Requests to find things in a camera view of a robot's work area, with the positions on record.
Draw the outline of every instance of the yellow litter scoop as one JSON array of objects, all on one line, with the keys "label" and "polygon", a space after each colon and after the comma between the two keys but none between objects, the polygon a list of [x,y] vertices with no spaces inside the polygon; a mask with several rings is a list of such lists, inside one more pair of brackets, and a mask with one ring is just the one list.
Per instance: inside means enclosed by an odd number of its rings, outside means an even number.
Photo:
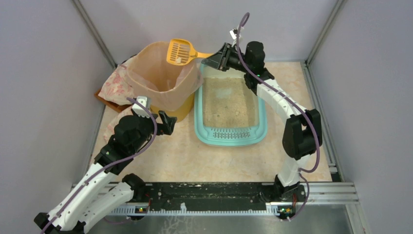
[{"label": "yellow litter scoop", "polygon": [[208,58],[213,54],[200,53],[196,51],[191,42],[184,39],[172,39],[170,40],[167,62],[173,65],[187,65],[193,59],[196,58]]}]

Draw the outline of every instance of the white wall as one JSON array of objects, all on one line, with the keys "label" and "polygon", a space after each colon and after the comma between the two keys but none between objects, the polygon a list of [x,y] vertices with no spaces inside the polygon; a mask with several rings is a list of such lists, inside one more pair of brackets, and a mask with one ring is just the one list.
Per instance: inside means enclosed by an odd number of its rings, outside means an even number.
[{"label": "white wall", "polygon": [[0,233],[39,233],[82,176],[110,72],[70,1],[0,1]]},{"label": "white wall", "polygon": [[200,52],[232,42],[229,31],[249,11],[244,42],[264,43],[267,60],[306,59],[336,0],[85,0],[116,62],[155,41],[183,38]]},{"label": "white wall", "polygon": [[413,230],[413,1],[348,1],[311,66],[372,233]]}]

